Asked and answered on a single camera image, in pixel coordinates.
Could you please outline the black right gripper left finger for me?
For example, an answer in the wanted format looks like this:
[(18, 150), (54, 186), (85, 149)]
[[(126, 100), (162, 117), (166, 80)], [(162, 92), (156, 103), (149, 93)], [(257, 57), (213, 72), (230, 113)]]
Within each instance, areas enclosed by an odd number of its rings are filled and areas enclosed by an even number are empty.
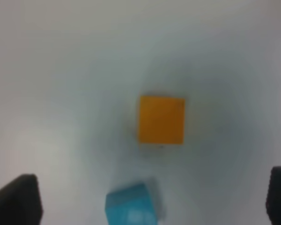
[(22, 174), (0, 189), (0, 225), (39, 225), (42, 216), (36, 175)]

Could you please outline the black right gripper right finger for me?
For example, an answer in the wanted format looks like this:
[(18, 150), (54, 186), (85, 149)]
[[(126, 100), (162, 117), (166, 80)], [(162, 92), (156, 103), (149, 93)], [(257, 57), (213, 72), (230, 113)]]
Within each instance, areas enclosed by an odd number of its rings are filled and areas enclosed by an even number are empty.
[(281, 166), (271, 170), (266, 196), (266, 213), (273, 225), (281, 225)]

